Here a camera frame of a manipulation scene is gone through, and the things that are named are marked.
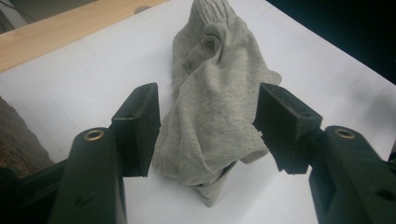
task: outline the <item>fabric fold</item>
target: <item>fabric fold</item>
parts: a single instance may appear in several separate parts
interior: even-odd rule
[[[278,85],[281,77],[267,68],[253,33],[225,0],[194,0],[173,48],[176,102],[152,165],[211,206],[237,161],[268,153],[252,122],[260,83]]]

